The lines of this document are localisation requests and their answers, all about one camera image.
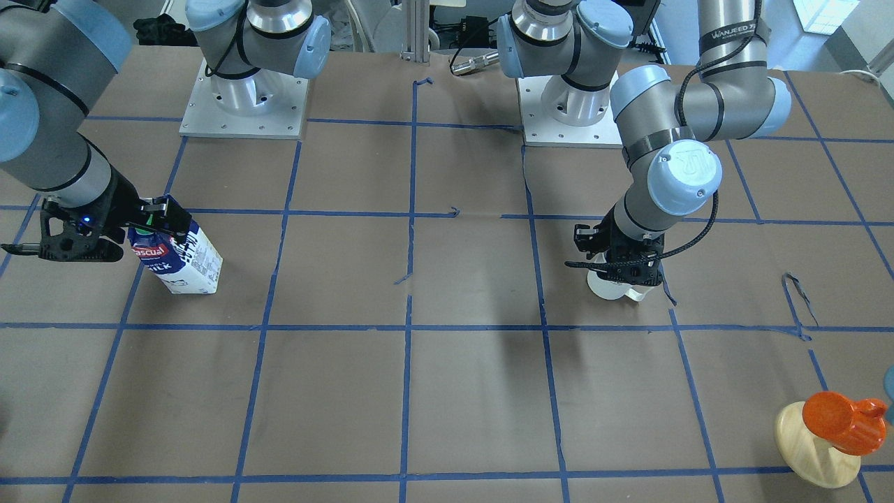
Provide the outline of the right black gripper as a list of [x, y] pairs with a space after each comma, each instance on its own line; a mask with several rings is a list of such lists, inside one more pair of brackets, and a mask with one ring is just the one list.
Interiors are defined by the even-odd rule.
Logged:
[[172, 196], [138, 197], [116, 169], [108, 188], [92, 203], [63, 207], [50, 198], [41, 206], [38, 257], [56, 262], [116, 262], [124, 257], [124, 227], [137, 223], [138, 233], [163, 233], [185, 245], [192, 214]]

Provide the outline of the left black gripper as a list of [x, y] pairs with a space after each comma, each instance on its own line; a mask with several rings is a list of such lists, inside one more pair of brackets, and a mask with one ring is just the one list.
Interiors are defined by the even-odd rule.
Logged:
[[566, 261], [568, 267], [587, 268], [601, 279], [619, 283], [661, 286], [664, 282], [660, 261], [654, 258], [664, 251], [664, 236], [644, 241], [629, 238], [616, 225], [613, 210], [595, 227], [575, 225], [573, 241], [578, 251], [587, 255], [587, 260], [595, 254], [604, 254], [607, 265]]

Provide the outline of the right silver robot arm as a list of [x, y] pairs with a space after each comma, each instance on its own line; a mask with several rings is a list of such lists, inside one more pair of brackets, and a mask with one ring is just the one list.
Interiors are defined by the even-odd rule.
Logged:
[[[330, 51], [331, 23], [309, 1], [189, 1], [185, 13], [207, 75], [224, 82], [259, 71], [312, 79]], [[130, 54], [124, 25], [93, 1], [3, 1], [1, 22], [2, 169], [43, 197], [41, 241], [3, 250], [115, 262], [128, 227], [186, 242], [191, 214], [169, 195], [139, 197], [79, 132]]]

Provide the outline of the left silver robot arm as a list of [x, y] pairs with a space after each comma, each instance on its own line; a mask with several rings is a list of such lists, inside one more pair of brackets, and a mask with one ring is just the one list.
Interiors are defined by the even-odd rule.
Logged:
[[722, 165], [713, 140], [773, 133], [791, 112], [791, 93], [768, 75], [770, 31], [760, 1], [701, 1], [700, 58], [683, 83], [660, 66], [616, 76], [633, 39], [629, 13], [613, 1], [518, 1], [496, 22], [501, 69], [510, 78], [550, 76], [552, 116], [570, 125], [590, 99], [610, 106], [632, 183], [596, 226], [577, 225], [591, 290], [614, 300], [635, 286], [660, 286], [664, 235], [677, 222], [718, 204]]

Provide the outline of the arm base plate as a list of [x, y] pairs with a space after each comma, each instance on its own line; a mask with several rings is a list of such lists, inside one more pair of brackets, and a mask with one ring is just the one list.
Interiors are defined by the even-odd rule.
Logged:
[[241, 80], [208, 76], [201, 61], [179, 134], [299, 140], [310, 87], [311, 80], [264, 69]]
[[526, 146], [622, 147], [610, 87], [586, 92], [559, 75], [520, 78], [516, 83]]

